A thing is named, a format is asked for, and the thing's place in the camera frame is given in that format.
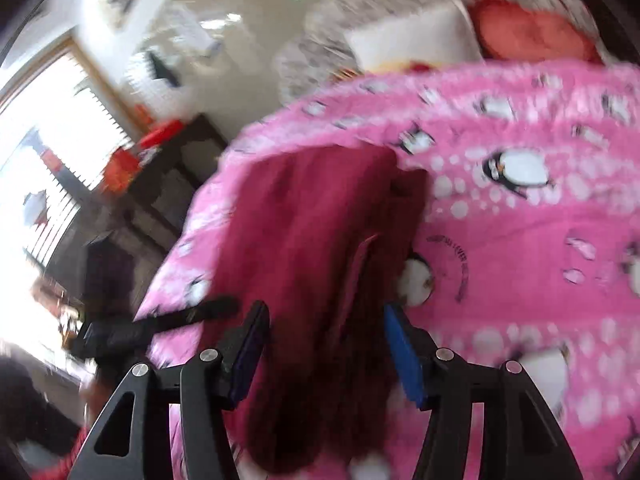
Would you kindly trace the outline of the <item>red sleeve right forearm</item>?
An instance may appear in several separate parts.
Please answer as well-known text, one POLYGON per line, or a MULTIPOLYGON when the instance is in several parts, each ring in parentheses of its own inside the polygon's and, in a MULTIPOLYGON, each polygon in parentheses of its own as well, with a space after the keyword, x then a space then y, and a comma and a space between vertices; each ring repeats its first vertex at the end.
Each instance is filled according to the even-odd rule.
POLYGON ((74 446, 69 453, 63 456, 55 465, 33 472, 30 478, 32 480, 67 480, 89 431, 89 427, 83 426, 78 432, 74 446))

